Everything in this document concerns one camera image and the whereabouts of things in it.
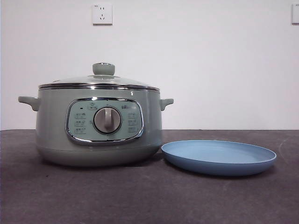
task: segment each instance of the gray table surface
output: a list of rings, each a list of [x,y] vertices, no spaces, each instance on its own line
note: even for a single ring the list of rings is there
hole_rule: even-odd
[[[299,131],[165,130],[164,142],[229,140],[273,150],[269,170],[247,177],[146,161],[74,168],[41,159],[34,130],[1,132],[2,224],[299,223]]]

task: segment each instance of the lid knob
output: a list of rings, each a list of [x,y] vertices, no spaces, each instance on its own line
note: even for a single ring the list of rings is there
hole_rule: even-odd
[[[114,72],[115,72],[114,64],[109,64],[105,62],[93,64],[93,73],[95,75],[112,76],[114,75]]]

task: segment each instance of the wall outlet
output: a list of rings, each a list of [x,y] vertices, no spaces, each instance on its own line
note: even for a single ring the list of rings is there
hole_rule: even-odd
[[[112,4],[99,3],[93,5],[93,24],[112,25]]]
[[[292,6],[292,24],[299,25],[299,3],[294,3]]]

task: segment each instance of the electric hot pot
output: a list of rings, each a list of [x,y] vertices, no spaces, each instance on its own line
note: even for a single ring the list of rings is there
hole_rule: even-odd
[[[156,87],[114,76],[109,63],[94,75],[39,86],[38,97],[19,97],[37,111],[36,148],[42,157],[70,166],[108,166],[143,160],[161,146]]]

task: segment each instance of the plastic plate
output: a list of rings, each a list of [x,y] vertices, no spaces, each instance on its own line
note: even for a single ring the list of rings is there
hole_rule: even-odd
[[[268,169],[276,160],[276,154],[269,149],[231,141],[174,141],[161,149],[166,160],[173,165],[210,175],[257,174]]]

